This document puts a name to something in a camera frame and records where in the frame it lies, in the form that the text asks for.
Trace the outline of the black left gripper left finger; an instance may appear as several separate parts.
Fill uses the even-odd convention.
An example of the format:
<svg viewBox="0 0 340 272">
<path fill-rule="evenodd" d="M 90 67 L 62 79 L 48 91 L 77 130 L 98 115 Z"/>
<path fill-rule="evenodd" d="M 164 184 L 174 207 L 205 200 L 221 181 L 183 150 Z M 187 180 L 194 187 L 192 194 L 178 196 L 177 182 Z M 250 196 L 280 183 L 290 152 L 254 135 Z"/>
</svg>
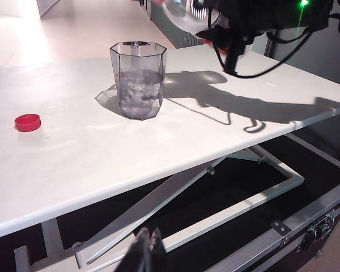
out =
<svg viewBox="0 0 340 272">
<path fill-rule="evenodd" d="M 142 228 L 120 263 L 120 271 L 150 271 L 150 233 Z"/>
</svg>

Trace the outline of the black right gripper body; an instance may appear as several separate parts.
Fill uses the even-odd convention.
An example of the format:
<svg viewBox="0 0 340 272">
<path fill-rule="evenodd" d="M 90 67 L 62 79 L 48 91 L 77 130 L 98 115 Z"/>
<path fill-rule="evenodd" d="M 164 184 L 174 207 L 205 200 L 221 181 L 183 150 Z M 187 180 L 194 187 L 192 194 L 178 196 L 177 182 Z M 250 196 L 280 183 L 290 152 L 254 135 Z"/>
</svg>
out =
<svg viewBox="0 0 340 272">
<path fill-rule="evenodd" d="M 326 24 L 333 1 L 204 1 L 227 18 L 230 29 L 264 33 Z"/>
</svg>

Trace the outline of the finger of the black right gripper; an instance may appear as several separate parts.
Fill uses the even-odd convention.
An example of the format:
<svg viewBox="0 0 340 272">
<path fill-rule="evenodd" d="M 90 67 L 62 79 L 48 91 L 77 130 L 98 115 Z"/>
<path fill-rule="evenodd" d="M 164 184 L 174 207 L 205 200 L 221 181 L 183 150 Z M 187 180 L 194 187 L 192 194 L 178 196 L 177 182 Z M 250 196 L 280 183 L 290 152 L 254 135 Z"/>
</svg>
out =
<svg viewBox="0 0 340 272">
<path fill-rule="evenodd" d="M 224 70 L 230 74 L 236 74 L 238 58 L 244 54 L 246 37 L 237 29 L 229 28 L 227 37 L 227 56 Z"/>
<path fill-rule="evenodd" d="M 207 28 L 195 34 L 195 36 L 200 40 L 214 40 L 215 30 L 213 27 Z"/>
</svg>

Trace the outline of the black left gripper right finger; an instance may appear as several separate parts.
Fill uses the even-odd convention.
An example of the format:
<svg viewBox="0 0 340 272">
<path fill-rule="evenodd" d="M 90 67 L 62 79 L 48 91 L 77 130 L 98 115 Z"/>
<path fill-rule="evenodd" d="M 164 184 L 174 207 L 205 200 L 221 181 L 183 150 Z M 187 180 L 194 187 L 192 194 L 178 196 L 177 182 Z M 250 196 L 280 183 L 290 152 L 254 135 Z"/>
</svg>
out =
<svg viewBox="0 0 340 272">
<path fill-rule="evenodd" d="M 172 271 L 171 262 L 167 256 L 162 235 L 158 228 L 154 229 L 150 237 L 150 251 L 146 257 L 146 271 Z"/>
</svg>

